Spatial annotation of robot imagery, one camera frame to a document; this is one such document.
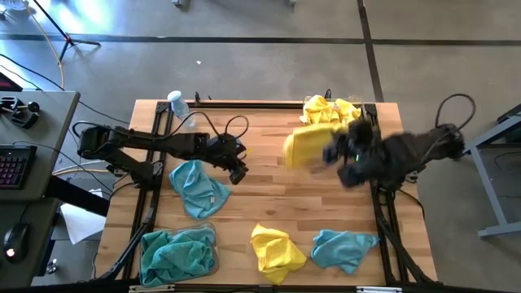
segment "gray desk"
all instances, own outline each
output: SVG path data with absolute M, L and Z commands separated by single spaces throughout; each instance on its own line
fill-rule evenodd
M 31 129 L 13 125 L 7 118 L 0 117 L 0 143 L 11 144 L 16 140 L 41 143 L 60 149 L 72 114 L 80 95 L 75 92 L 0 92 L 2 96 L 15 96 L 24 103 L 38 102 L 41 115 Z M 19 264 L 11 264 L 0 255 L 0 288 L 30 286 L 34 274 L 44 261 L 46 247 L 52 230 L 53 219 L 59 200 L 43 199 L 50 173 L 58 153 L 38 147 L 37 158 L 23 190 L 0 190 L 0 237 L 20 220 L 20 215 L 28 203 L 23 222 L 30 224 L 29 251 Z
M 35 142 L 61 149 L 72 115 L 80 100 L 77 92 L 0 92 L 0 97 L 13 96 L 25 104 L 37 102 L 40 105 L 40 118 L 31 129 L 13 125 L 6 117 L 0 117 L 0 144 L 11 144 L 17 140 Z M 0 202 L 38 200 L 43 197 L 50 173 L 58 159 L 58 152 L 38 147 L 36 159 L 23 190 L 2 190 Z

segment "blue towel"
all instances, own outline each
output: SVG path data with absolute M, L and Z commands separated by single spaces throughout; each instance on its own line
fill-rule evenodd
M 170 183 L 181 195 L 186 213 L 198 220 L 217 212 L 230 195 L 230 188 L 208 177 L 199 160 L 188 161 L 173 170 Z
M 311 251 L 311 258 L 319 267 L 325 269 L 338 265 L 344 272 L 353 273 L 367 252 L 378 243 L 379 238 L 370 234 L 325 229 L 320 230 L 313 241 L 315 247 Z
M 214 243 L 215 231 L 209 228 L 185 230 L 175 236 L 165 231 L 144 234 L 141 284 L 159 286 L 209 274 L 215 265 Z

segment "bottle cap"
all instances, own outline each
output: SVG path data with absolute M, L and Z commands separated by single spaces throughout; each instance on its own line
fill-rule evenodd
M 179 90 L 174 90 L 170 93 L 166 98 L 170 101 L 177 101 L 181 97 L 181 92 Z

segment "computer mouse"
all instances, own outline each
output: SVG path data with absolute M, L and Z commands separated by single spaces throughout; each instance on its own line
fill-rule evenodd
M 28 251 L 29 224 L 16 223 L 3 238 L 3 253 L 6 260 L 16 264 L 24 260 Z

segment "white paper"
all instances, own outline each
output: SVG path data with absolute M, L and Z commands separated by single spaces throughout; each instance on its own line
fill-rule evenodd
M 103 197 L 101 189 L 89 190 L 93 195 Z M 71 204 L 63 204 L 63 218 L 67 226 L 68 235 L 72 244 L 79 243 L 81 240 L 103 230 L 105 217 L 87 212 L 83 208 L 75 207 Z

